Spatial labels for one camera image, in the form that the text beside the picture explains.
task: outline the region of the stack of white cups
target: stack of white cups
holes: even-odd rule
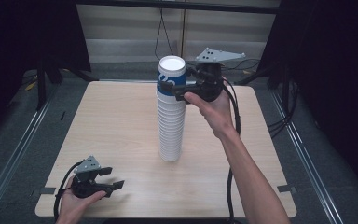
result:
[[[185,101],[176,101],[170,91],[164,91],[160,87],[160,82],[167,81],[173,85],[185,85],[185,71],[185,61],[180,57],[167,56],[159,61],[156,90],[159,155],[165,161],[177,161],[181,155],[186,103]]]

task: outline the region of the blue label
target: blue label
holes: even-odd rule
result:
[[[167,77],[164,74],[158,73],[157,89],[164,95],[173,96],[169,91],[163,91],[159,85],[160,81],[171,82],[173,85],[185,85],[186,84],[186,74],[182,74],[179,77]]]

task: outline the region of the light wood tabletop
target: light wood tabletop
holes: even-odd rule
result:
[[[241,114],[241,139],[277,192],[289,217],[296,215],[282,167],[269,136],[255,92],[236,86]],[[46,183],[60,186],[69,168],[93,155],[111,175],[98,183],[125,180],[122,189],[93,204],[86,217],[228,217],[228,162],[220,141],[193,105],[186,106],[182,155],[168,162],[158,154],[156,83],[91,82],[62,144]],[[244,217],[233,179],[236,217]],[[35,212],[53,217],[55,197],[40,196]]]

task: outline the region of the human arm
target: human arm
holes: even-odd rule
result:
[[[281,201],[233,126],[228,95],[222,91],[215,101],[208,103],[198,95],[187,92],[185,99],[199,108],[214,135],[220,139],[249,223],[289,223]]]
[[[62,195],[60,215],[57,224],[74,224],[80,221],[86,209],[93,203],[97,202],[106,195],[105,191],[98,191],[88,198],[77,198],[72,189],[73,176],[69,178],[66,184],[66,191]]]

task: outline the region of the human hand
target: human hand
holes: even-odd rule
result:
[[[225,91],[222,91],[212,102],[202,100],[193,92],[186,92],[185,99],[199,108],[201,115],[208,121],[214,136],[217,138],[221,138],[227,129],[234,128],[231,118],[230,101]]]
[[[68,183],[66,184],[66,191],[62,195],[60,215],[58,217],[57,223],[77,223],[83,217],[86,209],[92,204],[100,200],[106,195],[105,191],[98,191],[88,198],[77,198],[72,189],[74,177],[69,178]]]

